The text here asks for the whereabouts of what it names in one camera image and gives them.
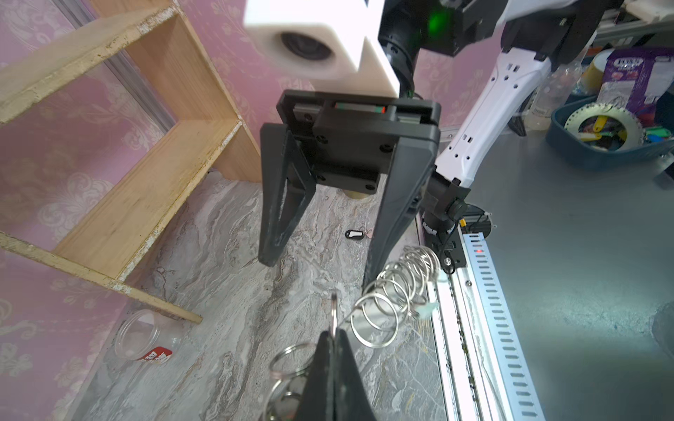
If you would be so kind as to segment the clear plastic cup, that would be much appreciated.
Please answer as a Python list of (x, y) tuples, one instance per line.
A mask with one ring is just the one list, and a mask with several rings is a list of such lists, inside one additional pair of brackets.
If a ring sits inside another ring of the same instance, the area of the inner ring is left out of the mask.
[(179, 348), (184, 336), (181, 322), (153, 310), (139, 310), (120, 327), (115, 354), (128, 361), (163, 364)]

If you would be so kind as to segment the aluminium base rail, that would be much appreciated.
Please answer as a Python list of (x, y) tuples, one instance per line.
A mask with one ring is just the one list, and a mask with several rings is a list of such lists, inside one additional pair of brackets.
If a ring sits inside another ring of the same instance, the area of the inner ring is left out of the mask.
[(482, 233), (452, 233), (428, 298), (449, 420), (545, 418)]

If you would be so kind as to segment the blue storage tray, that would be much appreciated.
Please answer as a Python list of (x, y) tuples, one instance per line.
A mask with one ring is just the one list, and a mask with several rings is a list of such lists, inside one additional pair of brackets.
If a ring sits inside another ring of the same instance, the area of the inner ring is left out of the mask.
[(670, 154), (673, 96), (666, 94), (658, 100), (654, 122), (644, 126), (641, 117), (625, 108), (584, 98), (553, 112), (546, 141), (570, 165), (592, 171)]

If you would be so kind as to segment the purple box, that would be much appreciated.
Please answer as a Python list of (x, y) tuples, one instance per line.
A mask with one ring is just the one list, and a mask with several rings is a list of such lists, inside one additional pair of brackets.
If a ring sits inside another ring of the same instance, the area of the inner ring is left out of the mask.
[(610, 103), (633, 114), (653, 114), (656, 103), (673, 84), (672, 47), (614, 50), (607, 59), (598, 103)]

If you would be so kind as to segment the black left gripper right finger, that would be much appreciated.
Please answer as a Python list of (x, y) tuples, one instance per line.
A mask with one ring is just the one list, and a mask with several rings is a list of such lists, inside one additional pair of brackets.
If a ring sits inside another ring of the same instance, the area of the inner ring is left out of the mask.
[(333, 340), (333, 419), (377, 419), (363, 386), (349, 336), (342, 329), (336, 330)]

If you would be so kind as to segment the aluminium corner post right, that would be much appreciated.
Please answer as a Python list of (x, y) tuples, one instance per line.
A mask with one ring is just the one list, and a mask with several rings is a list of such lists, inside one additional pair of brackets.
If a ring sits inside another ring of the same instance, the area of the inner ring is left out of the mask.
[[(98, 18), (89, 1), (53, 0), (53, 3), (75, 29)], [(175, 125), (176, 120), (170, 109), (163, 103), (147, 78), (140, 73), (128, 53), (114, 55), (105, 61), (105, 66), (164, 133)]]

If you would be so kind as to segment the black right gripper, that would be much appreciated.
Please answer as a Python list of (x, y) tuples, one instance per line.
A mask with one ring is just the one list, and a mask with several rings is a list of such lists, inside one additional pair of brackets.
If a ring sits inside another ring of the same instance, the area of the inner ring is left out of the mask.
[(260, 131), (263, 214), (258, 259), (273, 267), (321, 185), (374, 194), (386, 186), (363, 273), (375, 281), (419, 212), (434, 170), (442, 107), (415, 98), (284, 91), (284, 125)]

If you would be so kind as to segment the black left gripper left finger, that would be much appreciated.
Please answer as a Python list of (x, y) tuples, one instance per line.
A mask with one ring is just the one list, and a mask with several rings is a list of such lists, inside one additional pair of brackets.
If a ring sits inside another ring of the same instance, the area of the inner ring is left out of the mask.
[(335, 340), (321, 333), (295, 421), (335, 419)]

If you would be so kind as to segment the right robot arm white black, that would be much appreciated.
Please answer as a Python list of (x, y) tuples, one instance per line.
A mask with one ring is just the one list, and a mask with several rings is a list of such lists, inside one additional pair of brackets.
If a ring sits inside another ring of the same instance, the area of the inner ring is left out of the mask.
[[(421, 217), (445, 270), (477, 171), (511, 117), (551, 71), (577, 58), (616, 1), (249, 1), (260, 53), (312, 84), (284, 91), (280, 122), (260, 131), (263, 216), (258, 258), (280, 259), (318, 185), (383, 198), (363, 281), (374, 282)], [(489, 82), (440, 149), (442, 107), (415, 96), (419, 52), (455, 57), (502, 31)]]

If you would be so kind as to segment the black key tag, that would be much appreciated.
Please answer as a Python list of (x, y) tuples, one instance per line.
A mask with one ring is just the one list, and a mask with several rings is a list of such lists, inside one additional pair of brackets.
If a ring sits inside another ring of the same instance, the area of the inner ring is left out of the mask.
[(362, 240), (365, 237), (365, 233), (359, 230), (347, 230), (345, 237), (349, 240)]

